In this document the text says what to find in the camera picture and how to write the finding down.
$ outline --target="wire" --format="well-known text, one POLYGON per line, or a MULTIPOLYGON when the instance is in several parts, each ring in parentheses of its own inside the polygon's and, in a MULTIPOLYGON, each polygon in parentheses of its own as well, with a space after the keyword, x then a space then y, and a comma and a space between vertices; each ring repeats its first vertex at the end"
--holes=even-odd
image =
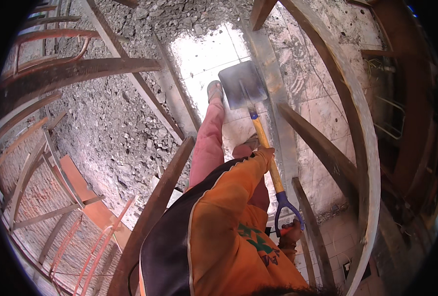
POLYGON ((132 275, 133 270, 137 267, 137 265, 138 265, 139 263, 140 263, 140 260, 137 261, 137 263, 132 267, 132 269, 130 270, 130 272, 128 273, 128 276, 127 276, 127 288, 128 288, 128 295, 129 295, 129 296, 132 296, 132 291, 131 291, 131 289, 130 289, 130 276, 132 275))

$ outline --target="sandal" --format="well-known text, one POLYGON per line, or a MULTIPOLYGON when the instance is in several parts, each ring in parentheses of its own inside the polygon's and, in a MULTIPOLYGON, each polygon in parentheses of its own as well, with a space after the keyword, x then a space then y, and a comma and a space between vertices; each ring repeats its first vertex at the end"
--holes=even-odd
POLYGON ((260 140, 258 139, 257 133, 251 135, 243 145, 249 146, 252 151, 258 149, 258 147, 260 147, 260 140))
POLYGON ((208 103, 211 101, 212 96, 216 92, 219 92, 221 102, 224 100, 224 94, 222 92, 222 83, 219 80, 211 81, 206 90, 208 92, 208 103))

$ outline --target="foot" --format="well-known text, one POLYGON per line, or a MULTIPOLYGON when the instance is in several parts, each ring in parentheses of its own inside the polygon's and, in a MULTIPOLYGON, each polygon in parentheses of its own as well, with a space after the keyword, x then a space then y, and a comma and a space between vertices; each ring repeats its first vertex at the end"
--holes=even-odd
POLYGON ((211 81, 207 88, 208 91, 208 103, 211 102, 211 100, 218 98, 222 102, 222 98, 224 97, 222 93, 222 84, 219 80, 211 81))
POLYGON ((260 141, 258 139, 257 133, 254 133, 253 135, 251 135, 250 138, 248 138, 247 141, 245 141, 245 143, 243 145, 249 146, 250 150, 252 150, 252 151, 257 150, 258 147, 260 146, 260 141))

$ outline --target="shovel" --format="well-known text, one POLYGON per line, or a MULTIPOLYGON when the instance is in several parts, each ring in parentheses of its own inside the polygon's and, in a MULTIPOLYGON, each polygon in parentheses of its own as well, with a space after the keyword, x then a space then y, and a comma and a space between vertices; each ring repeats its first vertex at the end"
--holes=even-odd
MULTIPOLYGON (((219 72, 219 79, 226 93, 230 109, 235 110, 247 107, 255 130, 257 131, 260 144, 265 148, 269 148, 270 145, 268 144, 267 136, 265 135, 262 123, 258 118, 257 109, 255 108, 255 103, 268 99, 268 96, 258 76, 254 63, 252 61, 246 61, 223 69, 219 72)), ((301 230, 304 230, 305 224, 299 211, 288 201, 274 158, 272 158, 272 164, 270 166, 270 175, 274 183, 278 201, 278 208, 275 214, 277 237, 281 237, 287 232, 286 229, 278 231, 278 218, 281 209, 284 207, 293 211, 301 223, 301 230)))

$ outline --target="wooden plank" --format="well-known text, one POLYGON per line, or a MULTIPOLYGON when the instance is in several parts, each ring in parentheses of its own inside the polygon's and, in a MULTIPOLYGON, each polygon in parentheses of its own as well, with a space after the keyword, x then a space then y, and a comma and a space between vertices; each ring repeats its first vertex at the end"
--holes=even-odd
POLYGON ((38 101, 31 104, 27 108, 21 110, 19 113, 15 114, 14 117, 10 118, 9 121, 7 121, 2 127, 0 127, 0 139, 3 137, 4 134, 10 131, 17 123, 22 121, 25 117, 32 114, 36 110, 42 108, 43 106, 61 98, 61 95, 62 95, 61 92, 56 91, 45 98, 39 99, 38 101))
MULTIPOLYGON (((102 37, 105 45, 110 50, 110 53, 114 57, 118 58, 128 58, 127 52, 122 48, 116 35, 110 28, 104 15, 97 8, 93 0, 81 0, 83 9, 94 27, 98 31, 99 35, 102 37)), ((163 109, 162 105, 158 103, 157 98, 151 91, 150 87, 147 85, 145 80, 139 73, 130 72, 127 77, 132 81, 133 86, 139 92, 141 98, 145 100, 145 103, 150 107, 150 109, 155 113, 158 120, 160 120, 168 132, 171 133, 176 142, 181 144, 184 139, 182 131, 176 126, 175 122, 171 116, 163 109)))
POLYGON ((121 3, 125 6, 128 6, 130 8, 136 8, 139 4, 137 1, 134 0, 114 0, 117 3, 121 3))
POLYGON ((23 193, 25 192, 25 188, 27 187, 28 182, 32 177, 32 174, 36 169, 36 163, 38 162, 38 159, 43 153, 45 143, 46 143, 45 137, 42 136, 41 139, 38 141, 37 145, 35 145, 35 147, 32 149, 30 156, 28 157, 23 168, 21 169, 21 173, 17 181, 17 186, 15 187, 14 196, 12 197, 13 199, 12 208, 10 209, 8 224, 9 224, 9 230, 11 232, 14 230, 14 221, 18 214, 18 208, 20 206, 21 197, 23 196, 23 193))
POLYGON ((327 288, 335 288, 333 270, 331 269, 331 263, 329 262, 328 252, 324 245, 323 236, 319 230, 316 218, 313 210, 311 209, 310 202, 306 197, 305 191, 301 186, 298 178, 293 178, 293 187, 296 191, 296 197, 298 198, 299 205, 303 211, 305 217, 307 231, 310 235, 311 242, 313 243, 314 251, 316 253, 317 266, 319 267, 319 273, 323 286, 327 288))
POLYGON ((299 174, 297 147, 295 132, 290 125, 280 116, 277 109, 278 103, 288 103, 288 94, 285 83, 281 77, 280 65, 278 64, 274 48, 265 30, 251 32, 247 24, 243 22, 244 36, 252 47, 256 58, 258 72, 263 75, 263 81, 268 90, 272 113, 270 113, 270 146, 275 148, 275 162, 277 164, 282 184, 288 196, 288 200, 299 208, 298 200, 292 186, 292 177, 299 174))
MULTIPOLYGON (((53 160, 55 161, 55 164, 56 164, 59 172, 61 173, 61 177, 63 178, 63 181, 66 183, 66 185, 68 186, 69 192, 74 197, 74 201, 77 202, 77 204, 81 207, 81 209, 84 209, 85 205, 83 204, 83 201, 81 200, 79 195, 76 193, 76 190, 74 189, 73 185, 69 181, 68 176, 66 175, 65 171, 61 167, 61 163, 59 162, 59 158, 56 154, 56 148, 55 148, 53 141, 51 140, 49 131, 45 131, 45 140, 46 140, 46 143, 48 143, 48 147, 50 149, 51 155, 53 156, 53 160)), ((48 166, 51 167, 48 159, 46 159, 46 161, 47 161, 48 166)))
POLYGON ((69 211, 64 213, 61 218, 56 222, 55 228, 50 233, 50 236, 46 240, 43 249, 41 249, 40 256, 38 256, 38 263, 43 265, 45 262, 46 256, 48 255, 48 252, 51 249, 51 246, 53 245, 53 242, 55 241, 56 236, 58 235, 61 228, 63 228, 63 225, 65 224, 66 220, 68 220, 69 216, 73 213, 73 211, 69 211))
POLYGON ((77 22, 81 19, 81 17, 78 16, 63 16, 63 17, 52 17, 52 18, 39 18, 34 19, 32 21, 26 22, 22 29, 28 29, 30 27, 35 27, 39 25, 46 25, 46 24, 52 24, 52 23, 64 23, 64 22, 77 22))
POLYGON ((186 107, 186 110, 188 111, 188 114, 191 118, 192 124, 196 128, 196 131, 199 131, 199 127, 201 127, 201 123, 197 119, 197 116, 195 115, 194 111, 192 110, 191 103, 188 101, 188 98, 186 97, 181 84, 180 80, 178 79, 178 76, 176 75, 175 69, 173 68, 173 65, 171 64, 170 60, 168 59, 168 55, 166 54, 166 50, 164 49, 163 44, 160 43, 160 40, 157 38, 157 34, 153 33, 153 40, 155 41, 155 44, 157 45, 158 49, 160 50, 161 54, 161 62, 166 66, 169 73, 171 74, 171 77, 173 79, 173 82, 175 83, 176 88, 178 89, 178 92, 180 93, 181 100, 183 100, 184 106, 186 107))
MULTIPOLYGON (((104 198, 105 198, 104 195, 99 195, 99 196, 97 196, 95 198, 88 199, 84 203, 82 203, 83 207, 85 207, 86 205, 89 205, 89 204, 93 204, 93 203, 95 203, 97 201, 103 200, 104 198)), ((49 212, 49 213, 46 213, 46 214, 43 214, 43 215, 31 218, 31 219, 27 219, 25 221, 17 222, 17 223, 14 224, 14 230, 15 229, 19 229, 19 228, 27 227, 29 225, 32 225, 32 224, 41 222, 43 220, 50 219, 50 218, 62 215, 64 213, 68 213, 68 212, 74 211, 74 210, 79 209, 79 208, 80 208, 80 206, 78 204, 72 204, 72 205, 63 207, 61 209, 54 210, 54 211, 49 212)))
POLYGON ((306 272, 308 273, 308 281, 310 286, 316 287, 316 277, 314 276, 313 262, 311 260, 310 249, 308 248, 308 242, 306 241, 307 232, 304 231, 301 236, 301 247, 303 248, 303 255, 305 256, 306 272))
POLYGON ((250 25, 252 26, 252 31, 257 31, 263 26, 263 23, 276 3, 277 0, 254 1, 254 6, 252 7, 252 12, 250 13, 250 25))
POLYGON ((353 295, 370 258, 380 208, 380 162, 372 116, 347 55, 316 13, 302 0, 280 0, 310 38, 341 99, 354 144, 359 180, 359 244, 346 280, 353 295))
MULTIPOLYGON (((58 57, 58 54, 53 54, 53 55, 41 56, 39 58, 29 60, 28 62, 24 62, 23 64, 18 65, 18 72, 21 72, 21 71, 28 69, 30 67, 33 67, 35 65, 41 64, 42 62, 56 60, 57 57, 58 57)), ((0 80, 3 81, 5 79, 11 77, 13 74, 14 74, 14 68, 10 68, 7 72, 4 72, 4 73, 2 73, 2 75, 0 75, 0 80)))
MULTIPOLYGON (((109 252, 109 255, 107 256, 107 259, 105 260, 104 266, 102 267, 102 275, 107 274, 109 271, 109 267, 112 264, 112 260, 114 259, 115 255, 117 255, 118 247, 116 245, 112 246, 112 249, 109 252)), ((101 291, 102 284, 104 282, 105 277, 98 277, 97 282, 94 286, 94 290, 92 291, 92 296, 98 296, 99 292, 101 291)))
POLYGON ((38 6, 38 7, 35 7, 35 9, 33 9, 32 13, 44 12, 44 11, 52 11, 52 10, 55 10, 56 7, 57 7, 57 5, 38 6))
POLYGON ((42 127, 47 121, 48 121, 48 118, 45 117, 44 119, 35 123, 31 127, 29 127, 25 133, 21 134, 20 137, 18 137, 7 149, 5 149, 2 153, 2 155, 0 156, 0 166, 5 161, 5 159, 8 157, 8 155, 10 153, 12 153, 15 150, 15 148, 17 148, 18 145, 20 145, 21 142, 23 142, 26 138, 28 138, 28 136, 30 136, 32 133, 34 133, 37 129, 42 127))
MULTIPOLYGON (((128 272, 139 260, 140 247, 142 246, 146 235, 166 210, 166 205, 175 189, 176 182, 181 175, 193 147, 194 139, 192 137, 187 137, 181 144, 168 167, 165 169, 158 185, 155 187, 148 202, 145 204, 145 208, 142 211, 142 214, 140 214, 139 220, 135 224, 127 245, 122 252, 121 259, 117 264, 117 269, 112 281, 110 282, 109 291, 107 292, 108 296, 127 295, 128 289, 126 278, 128 272)), ((130 279, 131 290, 135 291, 138 285, 139 271, 138 268, 136 268, 130 279)))
POLYGON ((0 85, 0 119, 32 98, 63 86, 104 76, 159 69, 161 66, 156 60, 142 58, 77 60, 38 69, 7 79, 0 85))
POLYGON ((50 172, 53 174, 53 176, 55 177, 56 182, 58 183, 58 185, 61 187, 61 190, 65 193, 65 195, 71 199, 72 201, 74 201, 74 203, 76 203, 77 201, 75 200, 74 196, 71 195, 71 193, 68 191, 68 188, 66 188, 65 184, 61 181, 61 179, 59 178, 58 174, 56 174, 55 169, 51 166, 50 160, 48 159, 48 156, 44 153, 43 154, 43 160, 45 161, 46 165, 48 166, 48 168, 50 169, 50 172))
POLYGON ((288 104, 278 104, 280 114, 308 144, 336 181, 353 209, 359 209, 359 182, 354 164, 311 123, 293 111, 288 104))

